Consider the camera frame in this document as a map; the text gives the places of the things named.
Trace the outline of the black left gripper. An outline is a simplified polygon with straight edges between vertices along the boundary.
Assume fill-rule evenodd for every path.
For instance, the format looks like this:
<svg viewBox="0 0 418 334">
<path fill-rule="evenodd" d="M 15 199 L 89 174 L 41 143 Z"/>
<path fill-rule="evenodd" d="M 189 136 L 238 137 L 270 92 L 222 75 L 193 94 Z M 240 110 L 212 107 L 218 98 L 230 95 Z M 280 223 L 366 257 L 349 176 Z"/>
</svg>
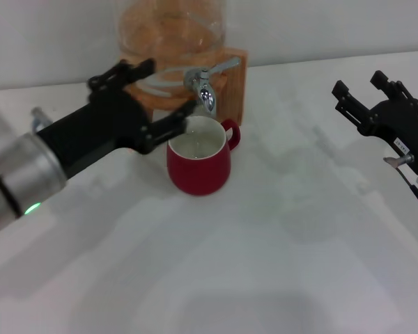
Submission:
<svg viewBox="0 0 418 334">
<path fill-rule="evenodd" d="M 184 134 L 187 118 L 197 102 L 190 100 L 156 121 L 124 87 L 155 74 L 156 61 L 148 58 L 137 65 L 123 59 L 104 74 L 91 77 L 89 103 L 40 130 L 37 136 L 58 159 L 67 177 L 73 177 L 114 150 L 129 148 L 141 154 Z"/>
</svg>

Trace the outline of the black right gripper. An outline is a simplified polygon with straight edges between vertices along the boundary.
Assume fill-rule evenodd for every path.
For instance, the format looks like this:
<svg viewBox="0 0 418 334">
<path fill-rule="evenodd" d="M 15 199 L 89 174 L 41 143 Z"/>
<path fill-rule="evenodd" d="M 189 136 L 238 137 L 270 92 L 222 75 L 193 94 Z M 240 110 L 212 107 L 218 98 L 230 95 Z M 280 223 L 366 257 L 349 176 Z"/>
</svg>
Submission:
<svg viewBox="0 0 418 334">
<path fill-rule="evenodd" d="M 338 100 L 335 109 L 347 118 L 362 136 L 375 136 L 388 143 L 397 153 L 394 141 L 398 138 L 414 155 L 410 168 L 418 175 L 418 103 L 401 81 L 390 81 L 380 70 L 375 71 L 370 82 L 390 100 L 385 100 L 368 110 L 355 99 L 342 80 L 338 80 L 332 90 Z"/>
</svg>

